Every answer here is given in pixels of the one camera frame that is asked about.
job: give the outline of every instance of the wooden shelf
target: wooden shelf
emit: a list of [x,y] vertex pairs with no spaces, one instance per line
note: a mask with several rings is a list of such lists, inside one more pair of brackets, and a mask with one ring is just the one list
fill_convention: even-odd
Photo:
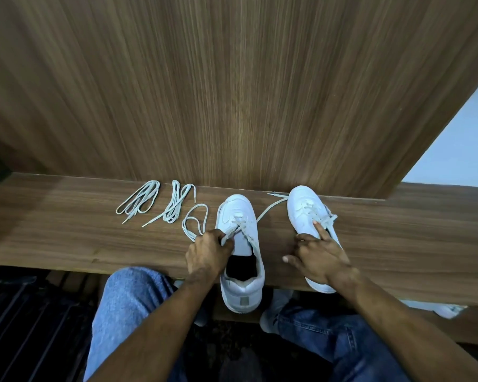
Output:
[[[111,274],[132,265],[185,277],[190,241],[180,222],[158,220],[171,197],[162,185],[153,208],[121,224],[115,209],[142,183],[13,173],[0,184],[0,264]],[[209,206],[207,228],[231,194],[247,196],[260,214],[276,199],[266,192],[198,187]],[[323,197],[338,214],[335,230],[351,261],[399,298],[478,305],[478,188],[402,183],[386,201]],[[202,208],[195,215],[202,219]],[[281,261],[293,246],[285,204],[258,224],[266,285],[309,290]]]

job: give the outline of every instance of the shoe insole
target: shoe insole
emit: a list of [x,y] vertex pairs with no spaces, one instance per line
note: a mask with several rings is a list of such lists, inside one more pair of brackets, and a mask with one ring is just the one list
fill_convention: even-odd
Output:
[[241,282],[257,276],[257,258],[250,256],[230,256],[228,258],[226,273]]

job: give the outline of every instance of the white wall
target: white wall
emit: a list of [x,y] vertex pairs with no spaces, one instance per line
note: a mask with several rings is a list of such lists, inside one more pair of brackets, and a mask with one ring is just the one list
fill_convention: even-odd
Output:
[[403,181],[478,186],[478,89]]

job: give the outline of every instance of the sneaker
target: sneaker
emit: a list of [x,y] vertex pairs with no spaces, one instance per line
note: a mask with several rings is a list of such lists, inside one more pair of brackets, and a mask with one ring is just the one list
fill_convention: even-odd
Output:
[[291,300],[294,291],[292,289],[273,289],[271,305],[261,315],[262,331],[268,334],[280,334],[278,331],[278,314]]
[[[287,200],[288,219],[297,233],[307,233],[320,238],[313,220],[320,223],[338,245],[338,237],[333,229],[336,215],[324,205],[319,196],[308,186],[297,186],[291,190]],[[318,284],[306,277],[308,285],[318,292],[335,293],[336,291],[327,284]]]
[[216,228],[226,234],[222,245],[227,239],[234,239],[232,256],[220,275],[223,301],[230,311],[251,312],[261,303],[266,274],[250,201],[241,194],[227,198],[217,210]]

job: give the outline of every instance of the leg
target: leg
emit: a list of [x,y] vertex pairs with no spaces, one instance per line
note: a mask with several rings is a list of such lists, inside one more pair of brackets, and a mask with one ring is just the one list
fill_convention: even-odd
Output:
[[331,381],[409,381],[381,338],[360,315],[324,317],[292,303],[279,313],[281,337],[333,363]]
[[[83,380],[89,379],[119,344],[173,292],[165,276],[147,268],[124,268],[111,275],[92,322],[92,342]],[[186,381],[181,359],[169,377],[169,381],[176,380]]]

